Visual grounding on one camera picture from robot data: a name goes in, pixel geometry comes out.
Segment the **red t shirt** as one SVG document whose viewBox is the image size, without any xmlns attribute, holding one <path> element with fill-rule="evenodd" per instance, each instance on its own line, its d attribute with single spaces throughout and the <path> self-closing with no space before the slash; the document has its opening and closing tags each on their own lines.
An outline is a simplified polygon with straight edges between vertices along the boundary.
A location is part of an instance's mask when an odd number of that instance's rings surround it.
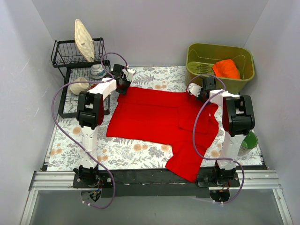
<svg viewBox="0 0 300 225">
<path fill-rule="evenodd" d="M 130 87 L 126 95 L 119 95 L 106 135 L 171 145 L 173 156 L 166 168 L 191 181 L 202 163 L 192 138 L 194 122 L 202 105 L 186 92 Z M 201 155 L 218 134 L 217 109 L 216 104 L 205 106 L 198 119 L 195 144 Z"/>
</svg>

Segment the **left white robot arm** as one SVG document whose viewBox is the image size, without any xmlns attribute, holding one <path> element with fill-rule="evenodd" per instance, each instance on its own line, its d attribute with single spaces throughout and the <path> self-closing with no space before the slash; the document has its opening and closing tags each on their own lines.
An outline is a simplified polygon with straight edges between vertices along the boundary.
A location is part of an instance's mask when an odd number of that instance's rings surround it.
<svg viewBox="0 0 300 225">
<path fill-rule="evenodd" d="M 96 187 L 101 181 L 98 175 L 97 142 L 98 130 L 107 114 L 104 100 L 113 91 L 126 94 L 136 71 L 115 64 L 111 73 L 113 77 L 103 77 L 92 89 L 80 92 L 78 98 L 76 119 L 82 129 L 85 155 L 74 172 L 79 180 L 91 188 Z"/>
</svg>

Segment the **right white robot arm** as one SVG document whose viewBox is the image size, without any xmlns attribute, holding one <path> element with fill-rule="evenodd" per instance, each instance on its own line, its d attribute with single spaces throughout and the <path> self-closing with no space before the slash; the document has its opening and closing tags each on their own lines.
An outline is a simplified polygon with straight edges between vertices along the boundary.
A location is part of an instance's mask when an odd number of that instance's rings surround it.
<svg viewBox="0 0 300 225">
<path fill-rule="evenodd" d="M 211 172 L 197 175 L 196 181 L 200 187 L 208 187 L 210 185 L 220 187 L 238 179 L 236 159 L 242 141 L 255 126 L 254 111 L 250 96 L 231 94 L 225 90 L 224 83 L 222 84 L 223 89 L 217 89 L 216 80 L 220 79 L 213 75 L 210 77 L 202 75 L 201 77 L 201 86 L 191 82 L 187 87 L 189 94 L 194 95 L 197 100 L 203 102 L 192 130 L 193 146 L 202 159 L 215 161 L 215 165 Z M 225 131 L 225 137 L 221 154 L 218 158 L 204 157 L 196 149 L 195 144 L 196 125 L 200 114 L 208 103 L 216 104 L 222 109 L 222 126 Z"/>
</svg>

